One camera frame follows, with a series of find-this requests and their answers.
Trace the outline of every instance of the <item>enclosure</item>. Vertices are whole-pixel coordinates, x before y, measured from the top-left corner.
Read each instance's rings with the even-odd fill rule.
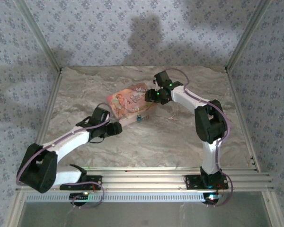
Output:
[[[49,207],[61,210],[59,224],[89,223],[58,199],[69,192],[41,197],[16,186],[27,147],[68,132],[109,95],[141,82],[154,88],[154,75],[169,68],[188,75],[190,91],[219,100],[231,122],[220,164],[233,198],[214,212],[191,204],[183,177],[199,172],[203,147],[194,113],[169,102],[59,163],[101,174],[118,198],[107,197],[90,219],[111,226],[98,214],[112,212],[124,226],[160,226],[164,217],[170,226],[190,226],[185,217],[200,217],[196,226],[284,226],[284,0],[0,1],[0,226],[32,225]],[[186,83],[180,72],[168,74]],[[119,193],[168,199],[120,201]],[[175,195],[183,197],[171,202]],[[206,218],[231,211],[229,219]]]

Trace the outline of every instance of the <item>marble surface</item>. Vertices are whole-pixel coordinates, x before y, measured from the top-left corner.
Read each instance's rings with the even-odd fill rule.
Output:
[[[132,84],[145,82],[153,87],[153,76],[164,67],[76,67],[62,70],[45,141],[68,132],[106,97]],[[178,67],[190,77],[188,88],[206,99],[218,99],[231,122],[231,134],[221,149],[221,166],[247,167],[250,158],[239,124],[226,74],[205,67]],[[168,71],[173,81],[185,83],[179,72]],[[64,157],[59,165],[81,167],[199,167],[202,143],[195,131],[193,113],[170,102],[159,105],[156,113],[141,123],[100,144],[85,144]]]

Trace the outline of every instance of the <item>wire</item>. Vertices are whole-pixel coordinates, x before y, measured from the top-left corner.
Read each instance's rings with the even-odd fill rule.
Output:
[[[224,188],[223,188],[220,184],[217,184],[217,186],[222,189],[222,191],[223,191],[223,192],[222,192],[222,197],[223,197],[223,195],[224,195]]]
[[[211,201],[209,199],[205,199],[205,201],[206,202],[210,202],[212,204],[212,205],[211,204],[206,204],[206,206],[209,206],[209,205],[214,206],[215,205],[214,201]]]
[[[66,225],[67,225],[67,218],[68,218],[69,214],[71,214],[74,210],[75,210],[75,208],[72,207],[72,209],[70,209],[70,210],[67,212],[67,214],[66,214],[66,216],[65,216],[65,219],[64,219],[64,225],[63,225],[63,227],[66,227]]]
[[[227,132],[226,132],[226,134],[225,134],[225,136],[224,136],[223,138],[221,138],[220,140],[217,141],[216,153],[215,153],[215,164],[216,164],[216,167],[218,168],[219,172],[220,172],[222,175],[226,176],[226,178],[229,179],[229,182],[231,183],[231,192],[230,192],[229,196],[227,197],[227,199],[226,199],[225,201],[223,201],[222,203],[216,204],[216,205],[212,205],[212,206],[214,206],[214,207],[222,206],[222,205],[224,205],[225,203],[227,203],[227,202],[231,199],[232,194],[233,194],[233,183],[232,183],[232,180],[231,180],[231,178],[230,178],[226,173],[222,172],[222,170],[220,169],[220,166],[219,166],[219,162],[218,162],[218,153],[220,152],[221,144],[222,144],[222,142],[223,142],[225,139],[228,138],[228,136],[229,136],[229,134],[230,134],[230,122],[229,122],[227,116],[223,113],[223,111],[220,110],[216,105],[214,105],[214,104],[212,104],[212,103],[210,103],[210,102],[207,102],[207,101],[205,101],[205,100],[203,100],[203,99],[200,99],[200,98],[198,98],[198,97],[196,97],[196,96],[190,94],[190,93],[186,90],[187,85],[190,83],[190,80],[189,80],[188,76],[186,75],[186,73],[184,73],[182,70],[179,70],[179,69],[176,69],[176,68],[169,68],[169,69],[166,69],[166,70],[176,70],[176,71],[181,72],[181,73],[186,77],[186,79],[187,79],[187,83],[186,83],[186,84],[184,85],[184,87],[183,87],[183,90],[184,90],[185,94],[187,94],[189,97],[193,98],[194,100],[197,100],[198,102],[208,104],[208,105],[210,105],[211,107],[213,107],[214,109],[216,109],[216,110],[222,115],[222,117],[224,118],[224,120],[225,120],[225,122],[226,122],[226,129],[227,129]]]
[[[103,202],[103,199],[104,199],[104,196],[105,196],[105,190],[104,190],[104,188],[103,188],[102,185],[100,185],[99,183],[94,182],[94,181],[79,182],[79,183],[66,183],[66,185],[72,185],[72,186],[74,186],[74,185],[83,185],[83,184],[92,184],[93,186],[94,186],[94,185],[97,185],[97,186],[99,186],[99,187],[101,188],[101,190],[102,190],[102,196],[101,196],[100,201],[99,201],[96,205],[94,205],[94,206],[88,206],[88,207],[84,207],[84,208],[94,208],[94,207],[99,206],[99,205]],[[78,197],[80,197],[80,195],[76,195],[74,198],[72,198],[71,203],[72,203],[72,205],[73,205],[74,207],[78,207],[78,206],[75,205],[75,200],[76,200]]]
[[[100,103],[100,104],[98,104],[98,105],[96,106],[96,108],[99,107],[100,105],[106,105],[106,106],[108,106],[109,109],[110,109],[110,113],[113,112],[111,106],[107,105],[106,103]],[[90,126],[90,127],[87,127],[87,128],[77,129],[77,130],[75,130],[75,131],[72,131],[72,132],[66,134],[65,136],[61,137],[60,139],[56,140],[54,143],[52,143],[52,144],[50,144],[50,145],[48,145],[48,146],[46,146],[46,147],[43,147],[41,150],[39,150],[38,152],[36,152],[36,153],[23,165],[23,167],[22,167],[21,170],[19,171],[19,174],[18,174],[17,177],[16,177],[16,184],[17,184],[17,185],[21,185],[21,186],[23,185],[23,184],[20,182],[20,177],[22,176],[22,174],[24,173],[24,171],[25,171],[25,169],[28,167],[28,165],[29,165],[38,155],[40,155],[43,151],[47,150],[47,149],[50,148],[50,147],[55,147],[57,144],[63,142],[64,140],[66,140],[67,138],[69,138],[70,136],[72,136],[72,135],[74,135],[74,134],[77,134],[77,133],[82,132],[82,131],[90,130],[90,129],[99,128],[99,127],[101,127],[101,126],[103,126],[103,125],[109,123],[110,120],[111,120],[111,115],[109,115],[109,116],[108,116],[108,119],[107,119],[106,121],[104,121],[103,123],[101,123],[101,124],[98,124],[98,125],[95,125],[95,126]],[[96,184],[96,185],[98,185],[98,186],[102,189],[102,191],[103,191],[103,196],[102,196],[102,198],[101,198],[101,200],[100,200],[100,202],[99,202],[99,204],[101,204],[101,203],[102,203],[102,200],[104,199],[104,194],[105,194],[105,192],[104,192],[104,188],[103,188],[102,185],[100,185],[99,183],[97,183],[97,182],[92,182],[92,181],[90,181],[90,182],[80,182],[80,183],[67,183],[67,185],[82,185],[82,184]]]
[[[98,143],[102,143],[104,141],[104,137],[102,138],[102,140],[101,141],[98,141],[98,142],[89,142],[89,143],[94,143],[94,144],[98,144]]]

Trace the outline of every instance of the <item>aluminum rail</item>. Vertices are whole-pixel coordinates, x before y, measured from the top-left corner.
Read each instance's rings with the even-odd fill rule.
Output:
[[[87,175],[101,175],[106,192],[214,192],[215,190],[186,190],[185,175],[199,175],[198,168],[88,168]],[[233,182],[235,192],[267,192],[273,190],[272,177],[254,169],[223,170]],[[22,192],[35,192],[22,187]],[[49,192],[60,191],[59,187]]]

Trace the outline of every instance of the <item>aluminum frame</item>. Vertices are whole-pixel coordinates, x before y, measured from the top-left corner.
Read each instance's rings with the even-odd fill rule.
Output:
[[[31,32],[33,33],[36,41],[39,43],[40,47],[44,51],[44,54],[47,56],[49,63],[55,68],[55,70],[57,70],[57,72],[59,72],[59,63],[55,58],[52,49],[49,47],[45,37],[43,36],[38,24],[35,22],[34,16],[30,12],[25,0],[14,0],[14,2],[29,26]]]
[[[41,130],[38,134],[36,143],[42,144],[46,130],[49,125],[51,114],[55,99],[58,94],[58,90],[61,83],[61,74],[59,74],[55,81],[53,90],[51,92],[44,120],[41,126]],[[250,135],[247,130],[246,122],[244,121],[242,110],[238,104],[238,97],[233,88],[233,82],[228,75],[230,83],[231,93],[234,98],[234,103],[238,111],[238,118],[242,126],[242,131],[247,143],[248,152],[254,161],[254,165],[250,168],[224,168],[224,172],[227,173],[233,183],[234,192],[262,192],[265,200],[266,209],[269,214],[269,218],[273,227],[283,227],[284,218],[280,210],[276,195],[273,190],[273,184],[271,182],[271,176],[269,173],[262,173],[250,140]],[[198,168],[86,168],[88,175],[102,175],[103,186],[107,193],[118,192],[162,192],[162,193],[204,193],[213,192],[211,190],[186,190],[184,182],[184,175],[200,174]],[[52,188],[50,193],[61,193],[59,188]],[[24,202],[28,195],[35,193],[35,190],[30,187],[21,187],[17,189],[14,199],[14,206],[9,213],[8,227],[17,226],[21,213],[24,207]]]
[[[271,2],[272,0],[259,0],[258,4],[256,5],[256,9],[254,10],[253,15],[250,17],[235,50],[232,52],[231,57],[225,65],[225,68],[227,68],[229,72],[231,72],[237,63]]]

